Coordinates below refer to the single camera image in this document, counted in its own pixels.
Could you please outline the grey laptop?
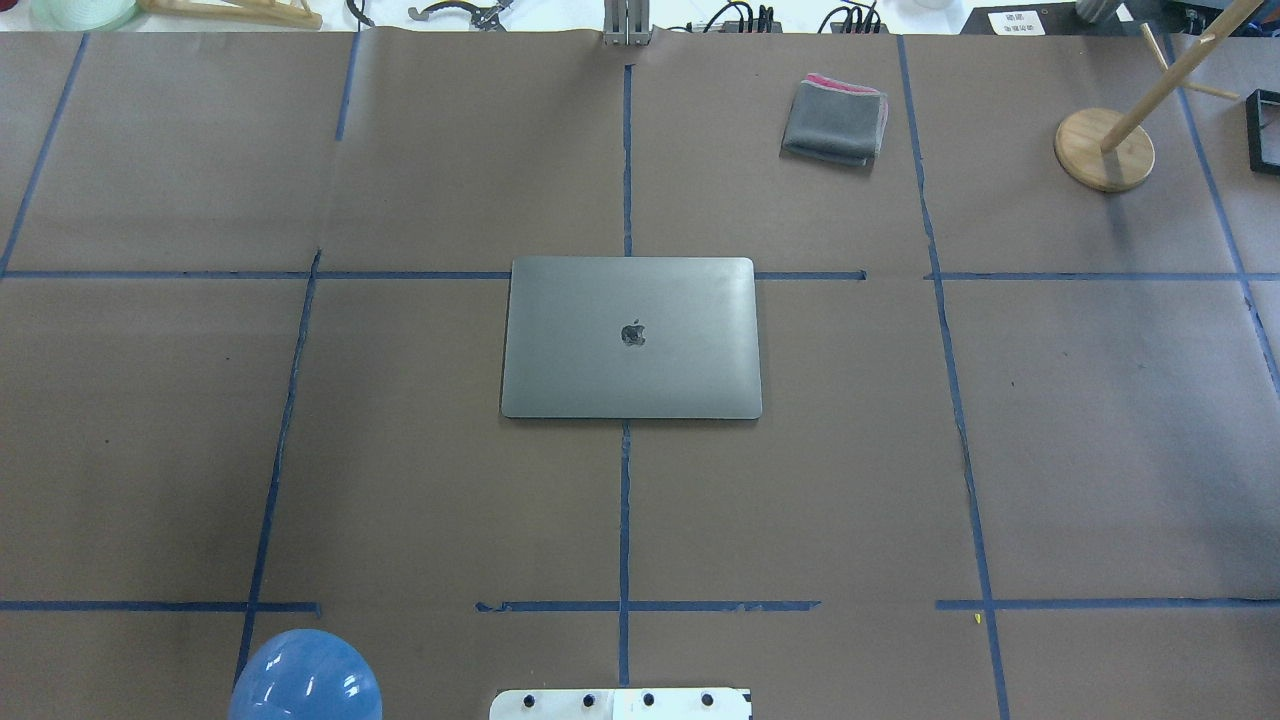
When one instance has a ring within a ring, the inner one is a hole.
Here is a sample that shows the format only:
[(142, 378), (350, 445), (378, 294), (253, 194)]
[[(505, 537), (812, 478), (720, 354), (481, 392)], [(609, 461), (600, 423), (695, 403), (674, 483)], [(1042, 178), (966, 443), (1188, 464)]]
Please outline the grey laptop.
[(512, 419), (759, 419), (753, 261), (516, 258), (500, 413)]

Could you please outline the aluminium frame post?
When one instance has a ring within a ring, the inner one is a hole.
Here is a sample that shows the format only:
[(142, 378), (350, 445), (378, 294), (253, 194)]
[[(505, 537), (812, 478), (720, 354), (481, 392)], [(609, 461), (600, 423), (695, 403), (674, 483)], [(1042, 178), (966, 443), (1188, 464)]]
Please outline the aluminium frame post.
[(603, 42), (605, 46), (646, 46), (653, 23), (649, 0), (605, 0)]

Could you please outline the folded grey cloth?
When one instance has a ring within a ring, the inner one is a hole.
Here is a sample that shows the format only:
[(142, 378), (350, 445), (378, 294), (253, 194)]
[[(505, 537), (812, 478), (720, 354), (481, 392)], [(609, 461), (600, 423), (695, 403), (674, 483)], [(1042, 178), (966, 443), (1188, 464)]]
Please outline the folded grey cloth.
[(794, 95), (781, 147), (804, 158), (864, 167), (881, 154), (888, 114), (886, 92), (808, 73)]

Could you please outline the wooden dish rack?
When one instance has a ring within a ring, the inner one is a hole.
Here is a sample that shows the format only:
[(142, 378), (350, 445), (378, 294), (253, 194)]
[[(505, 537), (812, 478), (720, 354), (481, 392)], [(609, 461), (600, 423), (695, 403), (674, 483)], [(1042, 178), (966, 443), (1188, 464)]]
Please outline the wooden dish rack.
[(136, 1), (143, 12), (193, 19), (319, 31), (323, 15), (307, 1)]

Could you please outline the blue desk lamp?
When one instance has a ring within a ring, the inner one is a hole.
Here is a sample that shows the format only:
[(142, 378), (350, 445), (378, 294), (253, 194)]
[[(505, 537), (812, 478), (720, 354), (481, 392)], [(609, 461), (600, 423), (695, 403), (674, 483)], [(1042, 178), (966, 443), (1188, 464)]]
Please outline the blue desk lamp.
[(229, 719), (381, 719), (383, 694), (366, 659), (338, 635), (274, 635), (236, 680)]

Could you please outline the wooden mug tree stand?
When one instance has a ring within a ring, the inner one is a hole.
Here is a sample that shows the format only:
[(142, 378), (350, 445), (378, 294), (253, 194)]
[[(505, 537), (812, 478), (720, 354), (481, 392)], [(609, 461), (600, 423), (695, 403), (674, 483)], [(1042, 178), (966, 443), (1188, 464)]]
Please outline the wooden mug tree stand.
[(1189, 74), (1262, 5), (1262, 1), (1230, 3), (1174, 63), (1165, 58), (1149, 26), (1140, 24), (1140, 36), (1162, 70), (1158, 82), (1125, 114), (1087, 108), (1062, 119), (1053, 137), (1060, 167), (1075, 181), (1106, 193), (1142, 184), (1155, 167), (1155, 145), (1140, 123), (1176, 88), (1240, 100), (1239, 94), (1194, 82)]

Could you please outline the green glass plate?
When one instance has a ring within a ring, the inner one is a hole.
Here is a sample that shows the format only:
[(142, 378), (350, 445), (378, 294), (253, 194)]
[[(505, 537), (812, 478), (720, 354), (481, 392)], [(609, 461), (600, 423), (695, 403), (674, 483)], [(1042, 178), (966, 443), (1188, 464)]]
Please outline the green glass plate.
[(37, 29), (65, 32), (114, 31), (138, 12), (137, 1), (31, 1), (29, 12)]

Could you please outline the wine glass rack tray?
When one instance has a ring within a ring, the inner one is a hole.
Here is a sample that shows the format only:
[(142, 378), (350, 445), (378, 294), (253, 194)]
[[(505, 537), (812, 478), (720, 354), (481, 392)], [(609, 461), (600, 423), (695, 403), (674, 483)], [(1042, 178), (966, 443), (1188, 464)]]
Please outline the wine glass rack tray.
[(1279, 92), (1257, 88), (1245, 99), (1245, 140), (1254, 173), (1279, 177)]

